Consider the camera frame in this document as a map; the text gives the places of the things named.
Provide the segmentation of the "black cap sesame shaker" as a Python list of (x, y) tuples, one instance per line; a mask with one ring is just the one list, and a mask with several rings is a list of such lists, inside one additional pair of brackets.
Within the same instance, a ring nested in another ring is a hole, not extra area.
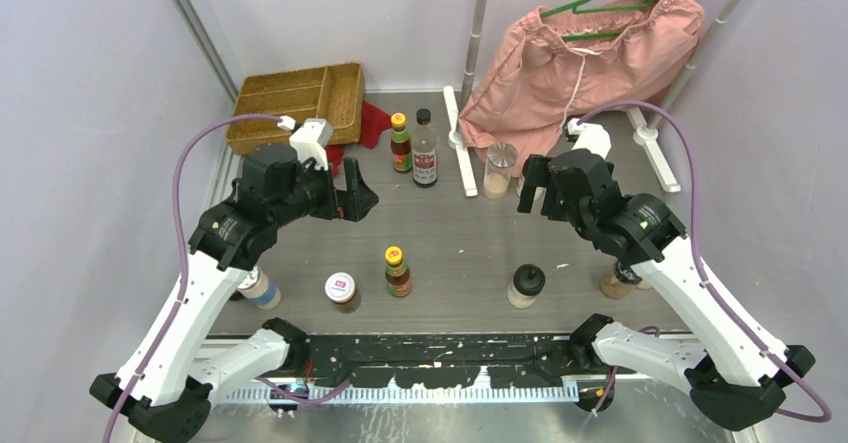
[(540, 267), (529, 263), (522, 264), (515, 270), (507, 286), (507, 299), (518, 309), (528, 308), (535, 302), (545, 284), (546, 275)]

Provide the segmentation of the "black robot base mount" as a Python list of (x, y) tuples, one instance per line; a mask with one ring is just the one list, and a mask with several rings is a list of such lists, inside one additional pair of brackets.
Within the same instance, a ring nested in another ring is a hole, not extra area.
[(598, 387), (580, 391), (578, 406), (602, 411), (612, 403), (611, 371), (579, 357), (566, 337), (552, 334), (311, 335), (305, 351), (272, 372), (333, 389), (466, 389), (482, 373), (496, 390), (552, 389), (566, 376), (596, 374)]

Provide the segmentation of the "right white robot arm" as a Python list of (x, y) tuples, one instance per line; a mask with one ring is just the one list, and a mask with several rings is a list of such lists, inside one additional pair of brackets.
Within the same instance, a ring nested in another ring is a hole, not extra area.
[(740, 431), (780, 412), (785, 388), (801, 384), (814, 365), (802, 345), (785, 345), (748, 315), (693, 253), (684, 224), (658, 197), (625, 195), (613, 166), (586, 149), (524, 164), (518, 209), (532, 209), (546, 191), (542, 214), (572, 225), (577, 235), (648, 281), (695, 336), (673, 343), (594, 314), (570, 337), (582, 371), (624, 367), (687, 394), (701, 413)]

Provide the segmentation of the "yellow cap chili sauce bottle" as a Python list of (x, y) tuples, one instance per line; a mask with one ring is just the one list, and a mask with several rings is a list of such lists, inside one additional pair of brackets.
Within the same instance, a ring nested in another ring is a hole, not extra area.
[(411, 293), (412, 283), (402, 249), (398, 246), (388, 247), (384, 253), (384, 259), (389, 292), (397, 298), (406, 297)]

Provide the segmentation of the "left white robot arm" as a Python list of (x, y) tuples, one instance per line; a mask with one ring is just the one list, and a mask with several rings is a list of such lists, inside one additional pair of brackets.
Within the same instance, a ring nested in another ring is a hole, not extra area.
[(119, 371), (97, 376), (91, 395), (158, 442), (187, 442), (224, 397), (271, 371), (300, 373), (306, 334), (272, 318), (246, 341), (207, 363), (195, 356), (237, 287), (300, 218), (360, 221), (378, 203), (358, 161), (343, 161), (346, 185), (313, 157), (286, 144), (265, 144), (243, 162), (230, 195), (206, 210), (190, 237), (180, 237), (178, 280), (153, 326)]

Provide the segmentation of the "tall soy sauce bottle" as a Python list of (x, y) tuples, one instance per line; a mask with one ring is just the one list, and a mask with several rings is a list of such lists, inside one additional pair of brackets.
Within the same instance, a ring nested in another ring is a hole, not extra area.
[(438, 139), (431, 119), (429, 109), (418, 109), (416, 111), (417, 126), (411, 136), (413, 181), (422, 188), (434, 186), (438, 179)]

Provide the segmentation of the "woven bamboo divided tray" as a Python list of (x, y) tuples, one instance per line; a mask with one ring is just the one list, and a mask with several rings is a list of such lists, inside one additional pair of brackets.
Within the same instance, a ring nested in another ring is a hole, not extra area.
[(358, 62), (253, 75), (243, 81), (233, 114), (289, 116), (298, 123), (322, 118), (333, 127), (332, 145), (357, 143), (364, 92)]

